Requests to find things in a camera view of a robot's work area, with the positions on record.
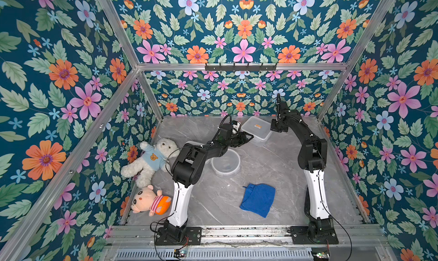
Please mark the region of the square clear box lid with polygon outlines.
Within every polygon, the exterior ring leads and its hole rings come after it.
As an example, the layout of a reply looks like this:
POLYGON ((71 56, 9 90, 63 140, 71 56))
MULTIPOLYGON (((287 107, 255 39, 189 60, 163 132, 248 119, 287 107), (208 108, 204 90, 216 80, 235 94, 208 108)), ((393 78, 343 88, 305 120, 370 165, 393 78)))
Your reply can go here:
POLYGON ((255 116, 249 118, 242 125, 241 130, 253 135, 253 139, 250 142, 260 146, 263 146, 269 140, 273 132, 269 122, 255 116))

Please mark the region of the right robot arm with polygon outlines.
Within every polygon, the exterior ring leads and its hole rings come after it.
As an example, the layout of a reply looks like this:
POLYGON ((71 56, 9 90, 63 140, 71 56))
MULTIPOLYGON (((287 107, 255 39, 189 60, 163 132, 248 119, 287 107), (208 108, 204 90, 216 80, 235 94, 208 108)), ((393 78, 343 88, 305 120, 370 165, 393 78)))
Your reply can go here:
POLYGON ((271 130, 282 133, 291 129, 301 143, 298 165, 304 171, 307 189, 304 213, 309 224, 299 231, 291 227, 296 244, 338 244, 334 217, 331 215, 325 192, 325 169, 327 164, 327 140, 319 138, 305 123, 296 109, 290 109, 278 94, 276 98, 277 117, 271 121, 271 130))

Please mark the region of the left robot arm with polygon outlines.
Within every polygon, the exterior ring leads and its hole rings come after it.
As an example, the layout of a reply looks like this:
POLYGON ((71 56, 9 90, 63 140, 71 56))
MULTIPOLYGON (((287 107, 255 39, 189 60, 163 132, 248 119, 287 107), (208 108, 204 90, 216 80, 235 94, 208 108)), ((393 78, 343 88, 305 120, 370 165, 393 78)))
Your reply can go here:
POLYGON ((185 144, 171 167, 174 194, 169 216, 163 228, 177 242, 187 233, 188 206, 194 185, 197 184, 207 160, 222 157, 229 148, 238 148, 250 142, 254 136, 235 128, 239 122, 229 121, 218 127, 212 140, 203 145, 185 144))

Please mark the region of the blue cleaning cloth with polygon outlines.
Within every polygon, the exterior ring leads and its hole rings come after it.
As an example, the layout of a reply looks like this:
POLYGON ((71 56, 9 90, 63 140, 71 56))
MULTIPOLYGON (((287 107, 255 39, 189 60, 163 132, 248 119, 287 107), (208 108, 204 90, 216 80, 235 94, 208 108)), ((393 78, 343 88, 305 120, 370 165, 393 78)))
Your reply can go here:
POLYGON ((240 209, 266 218, 274 202, 276 189, 267 184, 252 184, 245 187, 240 209))

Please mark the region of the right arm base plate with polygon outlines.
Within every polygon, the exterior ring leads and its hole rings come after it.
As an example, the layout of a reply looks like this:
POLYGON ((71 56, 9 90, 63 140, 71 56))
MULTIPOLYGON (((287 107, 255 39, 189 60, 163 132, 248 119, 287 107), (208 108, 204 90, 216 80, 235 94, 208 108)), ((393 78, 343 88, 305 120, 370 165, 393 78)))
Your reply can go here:
POLYGON ((322 229, 311 226, 291 226, 289 233, 295 245, 337 245, 338 237, 334 229, 322 229))

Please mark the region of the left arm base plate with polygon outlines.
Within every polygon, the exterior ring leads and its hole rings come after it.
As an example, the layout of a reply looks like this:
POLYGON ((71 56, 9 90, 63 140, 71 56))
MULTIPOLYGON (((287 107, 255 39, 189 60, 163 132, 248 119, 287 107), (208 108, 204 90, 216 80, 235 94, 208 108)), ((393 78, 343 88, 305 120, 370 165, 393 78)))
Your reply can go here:
POLYGON ((201 227, 168 228, 161 227, 155 238, 157 246, 199 246, 203 229, 201 227))

